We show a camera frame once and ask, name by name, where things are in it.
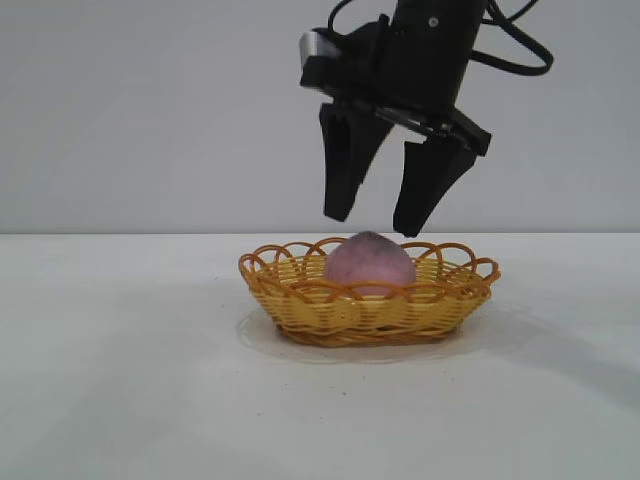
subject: pink fruit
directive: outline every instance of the pink fruit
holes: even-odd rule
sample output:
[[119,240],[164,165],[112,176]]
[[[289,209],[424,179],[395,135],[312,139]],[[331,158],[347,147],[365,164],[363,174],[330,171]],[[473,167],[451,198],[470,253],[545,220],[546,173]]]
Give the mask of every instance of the pink fruit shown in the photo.
[[[405,250],[374,232],[361,232],[346,240],[326,260],[324,278],[345,285],[377,281],[406,286],[416,281],[416,268]],[[382,286],[357,287],[361,295],[386,295]]]

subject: black cable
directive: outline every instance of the black cable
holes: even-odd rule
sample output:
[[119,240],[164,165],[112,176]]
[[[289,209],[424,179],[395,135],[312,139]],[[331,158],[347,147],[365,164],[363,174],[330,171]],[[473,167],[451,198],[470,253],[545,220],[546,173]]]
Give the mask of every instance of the black cable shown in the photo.
[[[353,0],[341,0],[334,8],[331,10],[329,14],[329,20],[327,22],[327,30],[331,37],[334,40],[338,41],[339,38],[343,36],[337,33],[333,24],[335,22],[335,18],[344,7],[353,2]],[[500,27],[504,30],[509,36],[514,38],[518,43],[531,51],[534,55],[540,58],[543,62],[543,66],[532,67],[527,65],[520,65],[517,63],[510,62],[503,58],[498,58],[493,55],[489,55],[487,53],[478,52],[476,50],[471,52],[469,57],[470,60],[476,61],[479,63],[483,63],[490,67],[497,68],[499,70],[503,70],[505,72],[513,73],[516,75],[525,75],[525,76],[537,76],[544,75],[551,69],[551,65],[553,64],[554,58],[549,50],[547,50],[543,45],[537,42],[535,39],[527,35],[525,32],[520,30],[518,27],[514,25],[513,22],[521,18],[524,14],[526,14],[531,8],[538,2],[538,0],[529,0],[527,4],[518,10],[515,14],[510,17],[505,17],[500,7],[495,0],[488,0],[487,5],[487,13],[491,17],[490,19],[483,19],[482,23],[485,25],[494,25]]]
[[353,0],[342,0],[335,7],[333,7],[333,10],[331,10],[331,13],[329,14],[329,21],[327,23],[327,29],[332,35],[337,34],[337,32],[333,29],[333,22],[335,21],[336,16],[340,12],[340,10],[349,5],[351,2],[353,2]]
[[544,62],[544,65],[540,67],[519,65],[517,63],[509,62],[508,60],[494,57],[493,55],[489,55],[483,52],[478,52],[475,50],[471,52],[470,60],[483,63],[490,67],[494,67],[499,70],[503,70],[505,72],[513,73],[516,75],[526,75],[526,76],[544,75],[551,69],[551,65],[553,64],[553,61],[554,61],[554,58],[551,52],[549,52],[549,50],[547,50],[544,46],[542,46],[536,40],[534,40],[529,35],[527,35],[522,30],[520,30],[518,27],[516,27],[511,20],[505,17],[502,11],[500,10],[500,7],[498,7],[498,4],[496,3],[495,0],[489,0],[489,5],[487,6],[487,12],[492,17],[493,21],[496,23],[497,26],[499,26],[509,36],[514,38],[518,43],[526,47],[534,55],[540,58]]
[[[533,6],[538,3],[538,0],[529,0],[529,2],[522,7],[520,10],[518,10],[516,13],[514,13],[513,15],[511,15],[509,18],[507,18],[507,20],[511,23],[514,23],[516,20],[518,20],[519,18],[521,18],[525,13],[527,13],[529,10],[531,10],[531,8],[533,8]],[[498,25],[498,23],[491,19],[491,18],[483,18],[482,19],[482,23],[484,25]]]

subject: white wall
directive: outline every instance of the white wall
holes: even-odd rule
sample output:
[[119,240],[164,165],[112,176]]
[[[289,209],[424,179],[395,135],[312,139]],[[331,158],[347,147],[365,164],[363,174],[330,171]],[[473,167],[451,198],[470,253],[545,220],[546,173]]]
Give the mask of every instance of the white wall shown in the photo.
[[[0,0],[0,231],[391,230],[396,130],[348,223],[322,215],[319,94],[300,34],[337,0]],[[524,0],[501,0],[513,12]],[[357,0],[346,31],[395,0]],[[435,231],[640,231],[640,2],[542,1],[556,65],[473,64],[458,106],[494,133]],[[499,30],[477,48],[537,60]]]

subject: yellow woven basket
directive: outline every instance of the yellow woven basket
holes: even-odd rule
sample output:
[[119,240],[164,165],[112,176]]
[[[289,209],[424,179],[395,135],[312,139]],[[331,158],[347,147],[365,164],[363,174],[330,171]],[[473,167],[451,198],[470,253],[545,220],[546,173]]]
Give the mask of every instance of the yellow woven basket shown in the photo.
[[[491,297],[498,264],[459,243],[401,246],[416,265],[416,283],[338,285],[322,278],[327,251],[345,238],[265,245],[238,261],[249,291],[290,339],[324,347],[407,345],[444,338]],[[449,257],[461,257],[452,261]],[[490,271],[482,275],[479,267]],[[386,296],[354,289],[382,285]]]

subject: white tabletop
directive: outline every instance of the white tabletop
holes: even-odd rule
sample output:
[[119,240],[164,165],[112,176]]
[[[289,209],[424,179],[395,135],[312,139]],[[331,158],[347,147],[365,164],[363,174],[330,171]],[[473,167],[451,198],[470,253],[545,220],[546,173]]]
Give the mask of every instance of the white tabletop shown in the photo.
[[640,478],[640,235],[423,235],[503,277],[372,349],[281,339],[238,273],[324,236],[0,237],[0,478]]

